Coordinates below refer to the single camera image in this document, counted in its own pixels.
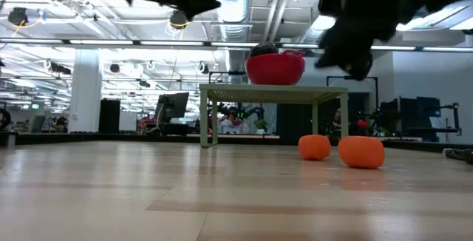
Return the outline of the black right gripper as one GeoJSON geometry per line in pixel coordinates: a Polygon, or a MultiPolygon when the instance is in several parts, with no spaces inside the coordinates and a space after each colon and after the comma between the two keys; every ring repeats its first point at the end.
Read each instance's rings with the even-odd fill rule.
{"type": "Polygon", "coordinates": [[[336,20],[319,40],[324,52],[316,66],[345,66],[357,81],[372,68],[374,40],[390,40],[399,24],[405,24],[421,8],[421,0],[319,0],[322,16],[336,20]],[[350,41],[358,41],[349,48],[350,41]]]}

